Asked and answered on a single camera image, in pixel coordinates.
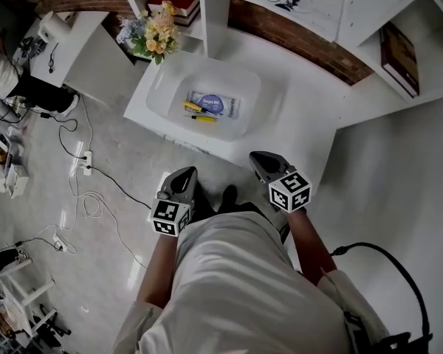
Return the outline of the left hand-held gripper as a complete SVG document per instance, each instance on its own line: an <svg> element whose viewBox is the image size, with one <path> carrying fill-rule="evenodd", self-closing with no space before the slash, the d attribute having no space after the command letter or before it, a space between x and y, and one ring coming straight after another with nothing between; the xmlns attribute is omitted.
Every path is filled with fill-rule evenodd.
<svg viewBox="0 0 443 354"><path fill-rule="evenodd" d="M198 171L184 167L170 174L163 182L151 207L151 224L161 235L178 237L189 224L194 208Z"/></svg>

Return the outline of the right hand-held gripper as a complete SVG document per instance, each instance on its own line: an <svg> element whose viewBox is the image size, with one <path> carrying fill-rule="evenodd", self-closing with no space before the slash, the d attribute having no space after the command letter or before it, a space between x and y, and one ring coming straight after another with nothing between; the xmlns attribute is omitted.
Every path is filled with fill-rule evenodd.
<svg viewBox="0 0 443 354"><path fill-rule="evenodd" d="M252 151L249 161L256 177L267 188L267 199L275 210L291 213L311 201L311 181L283 156Z"/></svg>

